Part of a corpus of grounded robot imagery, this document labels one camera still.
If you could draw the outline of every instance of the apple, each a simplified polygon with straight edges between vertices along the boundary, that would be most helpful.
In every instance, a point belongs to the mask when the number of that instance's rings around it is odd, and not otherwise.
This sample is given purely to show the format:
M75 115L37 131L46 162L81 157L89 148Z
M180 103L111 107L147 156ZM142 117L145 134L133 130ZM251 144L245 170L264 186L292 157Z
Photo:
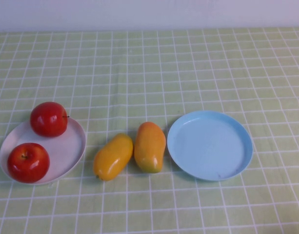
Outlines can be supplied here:
M68 117L62 105L48 101L32 110L30 125L32 130L40 136L58 137L66 131Z
M49 167L48 152L37 143L28 142L16 146L7 159L10 176L23 183L34 183L42 179Z

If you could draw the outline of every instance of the white wall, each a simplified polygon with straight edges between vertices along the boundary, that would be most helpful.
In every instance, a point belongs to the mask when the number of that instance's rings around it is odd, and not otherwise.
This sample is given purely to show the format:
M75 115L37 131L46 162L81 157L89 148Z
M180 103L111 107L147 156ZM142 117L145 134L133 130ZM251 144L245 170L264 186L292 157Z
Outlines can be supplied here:
M0 0L0 32L299 26L299 0Z

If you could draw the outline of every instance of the yellow mango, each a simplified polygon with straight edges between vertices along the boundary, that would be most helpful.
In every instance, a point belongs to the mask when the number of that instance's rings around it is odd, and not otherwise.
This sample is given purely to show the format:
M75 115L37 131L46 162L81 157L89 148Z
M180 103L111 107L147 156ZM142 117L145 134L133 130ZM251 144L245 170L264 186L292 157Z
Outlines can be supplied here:
M133 155L133 141L119 133L101 148L94 157L94 175L104 181L114 179L127 165Z
M134 144L134 158L146 173L158 173L163 167L166 139L162 129L152 122L142 123Z

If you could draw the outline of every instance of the table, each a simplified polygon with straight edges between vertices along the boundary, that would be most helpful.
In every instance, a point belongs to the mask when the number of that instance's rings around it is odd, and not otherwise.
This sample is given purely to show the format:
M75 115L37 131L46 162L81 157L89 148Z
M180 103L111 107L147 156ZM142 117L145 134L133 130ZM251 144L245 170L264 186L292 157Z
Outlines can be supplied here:
M84 128L77 167L25 186L0 167L0 234L299 234L299 28L0 33L0 146L44 101ZM196 180L166 151L162 172L131 160L114 180L92 160L119 132L214 110L248 130L239 176Z

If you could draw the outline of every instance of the blue plate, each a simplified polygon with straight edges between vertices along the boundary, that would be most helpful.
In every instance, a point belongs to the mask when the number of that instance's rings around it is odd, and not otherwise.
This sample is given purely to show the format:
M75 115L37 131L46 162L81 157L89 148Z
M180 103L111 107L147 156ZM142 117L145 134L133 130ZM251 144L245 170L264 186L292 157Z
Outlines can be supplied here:
M250 164L253 153L245 128L214 111L191 112L177 119L168 133L167 147L182 170L209 181L238 175Z

